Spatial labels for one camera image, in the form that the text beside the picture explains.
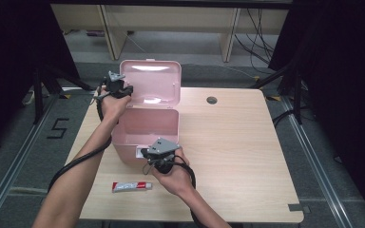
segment wooden table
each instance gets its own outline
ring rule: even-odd
[[[183,87],[180,145],[205,200],[229,222],[300,223],[299,205],[262,93],[257,89]],[[206,99],[215,97],[216,104]],[[85,116],[67,162],[99,123],[95,105]],[[111,193],[114,181],[150,181],[153,189]],[[81,219],[192,221],[188,207],[141,165],[126,165],[111,145],[103,156]]]

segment wrist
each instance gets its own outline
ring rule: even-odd
[[[194,187],[190,186],[180,191],[177,196],[183,201],[189,201],[190,199],[195,198],[198,194],[198,191]]]
[[[113,128],[117,124],[118,120],[118,115],[106,115],[103,117],[102,123]]]

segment forearm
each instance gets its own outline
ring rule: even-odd
[[[192,210],[198,220],[206,227],[230,227],[203,199],[200,193],[191,189],[180,195],[180,198]]]
[[[103,120],[74,159],[105,144],[115,123],[116,120]],[[77,164],[53,184],[34,226],[73,227],[76,224],[95,180],[102,156],[103,153],[99,153]]]

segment gray floor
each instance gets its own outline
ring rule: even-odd
[[[245,44],[251,47],[252,43],[246,39],[245,35],[239,35]],[[277,36],[265,36],[269,45],[273,46],[277,41]],[[264,76],[251,66],[264,71],[267,65],[257,60],[251,59],[248,52],[242,49],[235,42],[232,56],[229,63],[221,60],[221,51],[217,34],[186,33],[186,32],[135,32],[126,41],[123,53],[119,60],[112,61],[108,54],[106,40],[103,37],[87,37],[86,32],[79,30],[66,35],[66,40],[78,70],[83,72],[86,80],[94,81],[100,78],[100,74],[105,73],[104,69],[118,67],[122,60],[131,59],[157,59],[173,60],[182,64],[183,69],[190,70],[198,77],[209,78],[212,72],[223,71],[229,75],[233,81],[240,81],[237,86],[254,83],[253,77]],[[261,48],[255,48],[255,52],[267,58]],[[231,86],[236,86],[235,82],[228,82]],[[266,86],[262,91],[265,95],[276,95],[278,82]],[[184,86],[223,86],[223,83],[198,82],[192,78],[184,79]],[[31,225],[35,214],[38,212],[41,200],[44,198],[44,189],[47,187],[50,175],[61,167],[61,161],[65,162],[67,153],[61,151],[46,151],[48,136],[53,122],[57,118],[70,116],[70,125],[78,126],[83,119],[84,110],[88,106],[90,97],[87,95],[77,95],[71,98],[75,108],[69,108],[67,100],[59,99],[47,123],[41,130],[41,137],[35,143],[33,151],[29,154],[27,161],[22,167],[19,177],[14,182],[10,193],[0,209],[0,227],[28,227]],[[271,113],[271,118],[284,112],[282,102],[266,101]],[[3,143],[0,148],[0,182],[7,174],[11,161],[13,161],[21,147],[23,141],[32,128],[33,116],[32,106],[26,106],[12,118],[11,124],[5,131],[2,139],[17,137],[17,141]],[[365,227],[365,202],[358,193],[355,185],[350,179],[344,167],[333,160],[335,151],[325,138],[318,122],[314,120],[310,111],[302,112],[303,127],[308,138],[314,147],[324,170],[338,194],[345,211],[350,218],[353,227]],[[75,138],[78,127],[69,128],[67,134],[57,148],[68,151],[71,142]],[[279,141],[287,161],[295,188],[301,205],[304,208],[305,219],[300,224],[301,227],[340,227],[337,224],[332,208],[321,191],[316,175],[305,156],[304,149],[298,141],[295,130],[288,118],[282,120],[277,126]],[[111,227],[147,227],[147,223],[114,223]],[[100,221],[81,220],[78,227],[101,227]],[[193,227],[192,224],[182,224],[181,227]],[[296,224],[244,224],[244,227],[298,227]]]

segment black cable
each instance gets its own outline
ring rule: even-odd
[[[265,40],[263,40],[263,34],[262,34],[262,32],[259,32],[259,28],[261,28],[261,25],[262,25],[262,23],[260,22],[260,20],[262,19],[262,10],[261,10],[261,9],[259,9],[259,28],[257,28],[256,23],[255,23],[255,21],[254,21],[253,17],[251,16],[251,13],[250,13],[250,10],[249,10],[249,9],[247,9],[247,13],[248,13],[248,15],[250,16],[250,19],[251,19],[251,21],[252,21],[252,23],[253,23],[253,25],[254,25],[254,28],[256,29],[257,34],[259,35],[259,38],[260,38],[260,39],[261,39],[261,41],[263,42],[264,47],[266,48],[266,46],[268,46],[268,47],[269,47],[270,49],[272,49],[272,51],[273,51],[273,50],[274,50],[274,48],[273,48],[273,47],[271,47],[270,45],[268,45],[268,43],[266,43],[266,42],[265,42]]]
[[[260,47],[260,48],[263,48],[264,49],[264,51],[265,51],[265,54],[266,54],[266,57],[268,58],[268,60],[270,61],[271,60],[271,58],[272,58],[272,55],[271,55],[271,53],[270,53],[270,51],[274,51],[274,49],[270,46],[270,45],[268,45],[266,42],[265,42],[265,40],[263,39],[263,33],[262,33],[262,23],[261,23],[261,20],[262,20],[262,9],[259,9],[259,24],[258,25],[256,25],[256,23],[255,23],[255,21],[254,21],[254,19],[253,19],[253,17],[252,17],[252,15],[251,15],[251,13],[250,13],[250,10],[249,9],[247,9],[247,13],[248,13],[248,15],[250,16],[250,19],[251,19],[251,22],[253,23],[253,26],[254,26],[254,28],[256,29],[256,37],[255,37],[255,39],[254,39],[254,41],[248,36],[248,34],[247,34],[247,38],[251,41],[251,42],[253,42],[253,44],[256,44],[256,42],[257,42],[257,37],[259,36],[259,38],[260,38],[260,40],[262,41],[262,43],[263,43],[263,47],[261,47],[261,46],[259,46],[259,45],[257,45],[258,47]]]
[[[175,156],[175,157],[180,158],[183,163],[178,163],[178,162],[170,162],[170,163],[172,163],[173,165],[178,165],[178,166],[182,167],[183,169],[185,169],[188,172],[189,176],[191,177],[192,186],[194,187],[194,189],[197,188],[197,181],[195,178],[194,170],[192,170],[192,168],[188,166],[188,164],[183,160],[182,157],[180,157],[180,156]],[[191,217],[194,220],[195,224],[200,228],[206,228],[206,226],[200,222],[200,220],[197,218],[197,216],[191,209],[190,209],[190,212],[191,212]]]
[[[237,39],[237,41],[239,42],[239,44],[242,46],[242,48],[244,48],[244,50],[246,50],[246,51],[248,51],[248,52],[250,52],[252,55],[255,55],[257,58],[259,58],[261,61],[263,61],[265,64],[269,64],[269,61],[267,61],[267,60],[265,60],[264,58],[262,58],[262,56],[260,56],[260,55],[258,55],[256,52],[254,52],[254,50],[252,50],[252,49],[250,49],[250,48],[248,48],[245,44],[243,44],[242,42],[241,42],[241,40],[239,39],[239,37],[235,34],[235,37],[236,37],[236,39]]]
[[[254,43],[253,43],[253,46],[251,46],[251,51],[253,52],[254,50],[254,44],[257,42],[257,36],[258,36],[258,33],[256,34],[256,38],[254,38]],[[251,52],[251,55],[250,55],[250,63],[251,63],[251,66],[258,72],[262,72],[261,70],[258,70],[257,68],[254,67],[254,64],[253,64],[253,55],[252,55],[252,52]]]
[[[300,108],[300,110],[301,110],[301,109],[307,109],[307,108],[309,108],[309,106],[308,106],[308,105],[305,105],[305,106],[302,106],[302,107]],[[287,111],[283,112],[282,114],[278,115],[276,118],[272,119],[272,123],[274,123],[274,127],[275,127],[275,128],[277,128],[277,126],[278,126],[279,122],[280,122],[283,118],[285,118],[285,117],[287,117],[287,116],[289,116],[289,115],[291,115],[291,114],[294,114],[294,113],[295,113],[295,110],[294,110],[294,109],[290,109],[290,110],[287,110]]]
[[[107,147],[109,147],[111,145],[111,137],[108,138],[108,140],[106,141],[106,143],[102,146],[100,146],[99,148],[91,151],[88,154],[85,154],[82,157],[79,157],[73,161],[71,161],[70,163],[68,163],[67,165],[65,165],[64,167],[62,167],[52,178],[49,187],[48,187],[48,192],[49,190],[51,190],[52,185],[54,185],[54,183],[62,176],[64,175],[69,169],[73,168],[75,165],[84,162],[92,157],[94,157],[95,155],[98,155],[100,153],[102,153],[103,151],[105,151],[105,149]]]
[[[99,87],[97,87],[97,95],[98,97],[100,95],[102,95],[102,86],[106,83],[106,79],[103,79],[101,82],[100,82],[100,85]],[[103,115],[103,110],[102,110],[102,99],[96,99],[96,104],[97,104],[97,113],[99,114],[99,118],[100,118],[100,121],[103,120],[104,118],[104,115]]]

